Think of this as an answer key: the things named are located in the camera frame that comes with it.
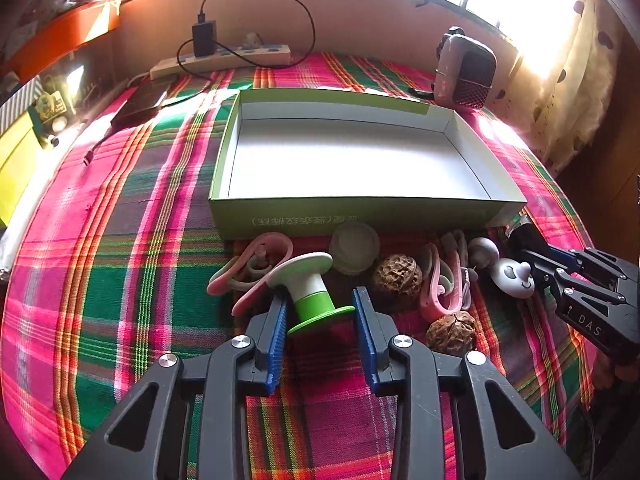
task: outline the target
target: green toy base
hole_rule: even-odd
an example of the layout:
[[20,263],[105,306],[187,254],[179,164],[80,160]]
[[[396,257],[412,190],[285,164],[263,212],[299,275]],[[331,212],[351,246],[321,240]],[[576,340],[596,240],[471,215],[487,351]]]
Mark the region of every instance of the green toy base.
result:
[[336,308],[335,310],[323,312],[319,316],[312,317],[311,319],[307,319],[306,321],[297,324],[287,332],[287,335],[298,336],[300,334],[314,332],[315,330],[321,330],[327,325],[340,321],[341,318],[348,316],[355,311],[356,308],[354,306],[343,306]]

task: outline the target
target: wooden surface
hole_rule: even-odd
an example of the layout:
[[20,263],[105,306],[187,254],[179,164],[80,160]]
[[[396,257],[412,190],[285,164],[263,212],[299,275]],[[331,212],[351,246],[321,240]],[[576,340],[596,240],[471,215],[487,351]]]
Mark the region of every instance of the wooden surface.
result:
[[625,38],[604,122],[558,177],[597,248],[638,260],[640,214],[640,51]]

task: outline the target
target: green box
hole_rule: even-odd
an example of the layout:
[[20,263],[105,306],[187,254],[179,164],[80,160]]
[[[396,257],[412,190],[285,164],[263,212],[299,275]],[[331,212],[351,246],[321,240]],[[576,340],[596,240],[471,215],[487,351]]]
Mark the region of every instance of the green box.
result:
[[373,93],[238,92],[209,193],[223,239],[506,225],[526,199],[454,111]]

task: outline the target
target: orange shelf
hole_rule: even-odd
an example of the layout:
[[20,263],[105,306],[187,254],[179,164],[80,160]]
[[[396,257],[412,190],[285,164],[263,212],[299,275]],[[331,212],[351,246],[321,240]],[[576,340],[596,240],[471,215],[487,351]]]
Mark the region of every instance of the orange shelf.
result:
[[50,64],[118,26],[120,0],[103,0],[76,7],[31,38],[4,64],[2,73],[15,72],[21,83],[37,76]]

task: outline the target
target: small pink toy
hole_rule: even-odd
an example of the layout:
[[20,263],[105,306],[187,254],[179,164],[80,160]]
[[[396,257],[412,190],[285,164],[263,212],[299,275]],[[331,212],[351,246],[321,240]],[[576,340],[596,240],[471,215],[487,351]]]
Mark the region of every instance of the small pink toy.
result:
[[420,314],[429,323],[447,314],[455,314],[460,311],[463,299],[462,268],[460,267],[460,255],[457,250],[447,251],[444,262],[453,274],[453,290],[443,296],[444,287],[440,283],[440,256],[438,248],[427,244],[427,250],[431,252],[433,268],[430,277],[425,278],[420,290],[419,304]]
[[293,254],[293,242],[282,233],[264,233],[252,241],[240,256],[234,256],[209,280],[207,293],[221,296],[230,290],[245,292],[232,316],[246,314],[252,304],[268,289],[267,277]]

